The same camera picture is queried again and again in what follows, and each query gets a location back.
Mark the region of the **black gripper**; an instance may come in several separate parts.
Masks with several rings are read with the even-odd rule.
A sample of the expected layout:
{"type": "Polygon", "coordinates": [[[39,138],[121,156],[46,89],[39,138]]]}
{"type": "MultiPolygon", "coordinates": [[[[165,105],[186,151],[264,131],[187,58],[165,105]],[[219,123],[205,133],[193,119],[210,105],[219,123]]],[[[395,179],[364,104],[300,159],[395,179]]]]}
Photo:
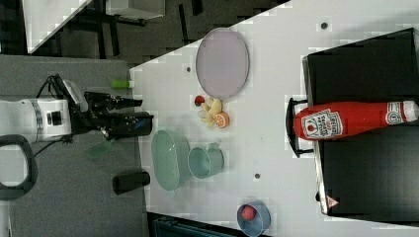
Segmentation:
{"type": "Polygon", "coordinates": [[[110,114],[110,109],[140,107],[142,100],[85,92],[78,99],[71,96],[68,104],[73,135],[103,130],[110,137],[135,137],[149,135],[152,131],[154,115],[148,112],[117,114],[113,118],[110,114]]]}

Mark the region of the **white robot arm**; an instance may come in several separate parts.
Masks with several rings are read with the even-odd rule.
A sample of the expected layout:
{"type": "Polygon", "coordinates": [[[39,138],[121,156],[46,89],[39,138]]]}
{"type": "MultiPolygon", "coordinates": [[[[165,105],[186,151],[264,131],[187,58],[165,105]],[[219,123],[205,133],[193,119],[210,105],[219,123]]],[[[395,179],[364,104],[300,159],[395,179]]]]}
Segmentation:
{"type": "Polygon", "coordinates": [[[141,100],[96,92],[86,92],[81,103],[69,96],[3,101],[1,133],[22,135],[31,143],[69,143],[73,136],[93,130],[102,132],[107,140],[146,136],[152,131],[154,115],[126,111],[141,105],[141,100]]]}

